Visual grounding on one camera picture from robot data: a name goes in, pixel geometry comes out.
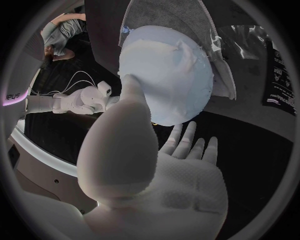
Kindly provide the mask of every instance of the gray fabric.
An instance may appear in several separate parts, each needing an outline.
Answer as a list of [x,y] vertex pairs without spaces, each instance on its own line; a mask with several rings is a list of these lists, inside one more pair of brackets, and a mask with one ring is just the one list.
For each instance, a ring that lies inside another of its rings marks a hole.
[[68,40],[75,35],[82,33],[77,19],[71,19],[60,23],[59,26],[49,22],[42,30],[41,36],[44,45],[53,45],[54,55],[63,56],[66,54],[65,46]]
[[202,46],[215,74],[212,94],[236,98],[229,65],[223,60],[221,42],[209,12],[201,0],[131,0],[120,29],[119,46],[130,33],[142,26],[162,26],[177,30]]

